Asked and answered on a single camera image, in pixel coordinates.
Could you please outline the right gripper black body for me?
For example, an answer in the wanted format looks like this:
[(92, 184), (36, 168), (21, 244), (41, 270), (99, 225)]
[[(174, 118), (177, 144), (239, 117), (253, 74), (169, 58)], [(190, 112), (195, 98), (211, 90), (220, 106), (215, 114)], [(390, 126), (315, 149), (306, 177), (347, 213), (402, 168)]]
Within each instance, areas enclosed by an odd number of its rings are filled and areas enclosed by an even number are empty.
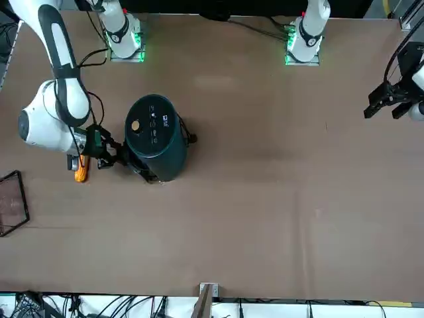
[(82, 154), (99, 159), (103, 150), (101, 127), (99, 125), (88, 126), (85, 130), (85, 146)]

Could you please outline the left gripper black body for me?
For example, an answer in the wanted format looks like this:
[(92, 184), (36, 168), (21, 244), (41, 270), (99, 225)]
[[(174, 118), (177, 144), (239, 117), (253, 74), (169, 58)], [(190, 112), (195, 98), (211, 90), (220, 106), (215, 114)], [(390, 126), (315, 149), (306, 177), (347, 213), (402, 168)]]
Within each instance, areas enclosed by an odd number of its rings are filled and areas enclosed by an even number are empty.
[(397, 55), (400, 79), (390, 85), (390, 103), (423, 100), (423, 42), (408, 42)]

